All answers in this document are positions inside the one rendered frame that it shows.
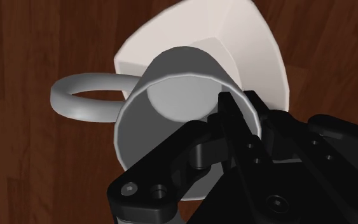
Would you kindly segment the white bowl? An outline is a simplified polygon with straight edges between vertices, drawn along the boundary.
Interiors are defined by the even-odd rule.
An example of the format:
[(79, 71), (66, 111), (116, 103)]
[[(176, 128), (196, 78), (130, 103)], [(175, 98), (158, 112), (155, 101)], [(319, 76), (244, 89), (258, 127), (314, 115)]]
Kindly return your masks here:
[(242, 90), (270, 109), (289, 109), (284, 62), (252, 0), (182, 0), (138, 28), (114, 57), (117, 73), (142, 76), (160, 53), (197, 47), (213, 56)]

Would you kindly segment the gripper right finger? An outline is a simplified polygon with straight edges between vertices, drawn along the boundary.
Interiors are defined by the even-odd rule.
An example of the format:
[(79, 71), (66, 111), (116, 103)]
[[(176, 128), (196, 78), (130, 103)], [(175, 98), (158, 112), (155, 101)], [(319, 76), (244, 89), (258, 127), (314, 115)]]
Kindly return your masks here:
[(290, 113), (269, 109), (252, 90), (245, 92), (262, 126), (261, 141), (274, 160), (300, 159), (340, 197), (358, 198), (358, 125), (331, 115), (306, 123)]

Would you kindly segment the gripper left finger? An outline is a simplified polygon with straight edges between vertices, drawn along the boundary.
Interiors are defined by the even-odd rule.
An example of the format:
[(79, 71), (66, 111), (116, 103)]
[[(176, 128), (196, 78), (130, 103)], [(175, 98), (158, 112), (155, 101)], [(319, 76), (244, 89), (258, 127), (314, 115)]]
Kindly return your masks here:
[(116, 224), (182, 224), (178, 203), (214, 164), (223, 175), (187, 224), (256, 224), (272, 160), (229, 92), (206, 122), (190, 121), (115, 179), (107, 198)]

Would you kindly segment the grey mug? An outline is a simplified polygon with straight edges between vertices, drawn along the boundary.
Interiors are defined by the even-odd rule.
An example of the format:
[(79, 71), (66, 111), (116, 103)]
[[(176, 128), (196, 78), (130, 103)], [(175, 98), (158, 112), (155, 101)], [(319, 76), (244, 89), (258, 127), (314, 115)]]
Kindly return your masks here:
[(251, 132), (261, 135), (250, 100), (207, 52), (174, 47), (155, 57), (142, 76), (82, 73), (51, 87), (50, 104), (74, 120), (113, 123), (114, 148), (124, 170), (191, 120), (217, 111), (218, 94), (230, 92)]

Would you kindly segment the brown wooden table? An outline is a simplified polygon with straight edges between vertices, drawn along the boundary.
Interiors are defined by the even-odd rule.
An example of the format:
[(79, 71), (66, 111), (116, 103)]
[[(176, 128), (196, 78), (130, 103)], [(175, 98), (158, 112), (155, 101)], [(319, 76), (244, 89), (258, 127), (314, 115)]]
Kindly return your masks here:
[[(64, 118), (52, 84), (113, 72), (131, 33), (179, 0), (0, 0), (0, 224), (113, 224), (113, 124)], [(277, 40), (290, 113), (358, 124), (358, 0), (254, 0)]]

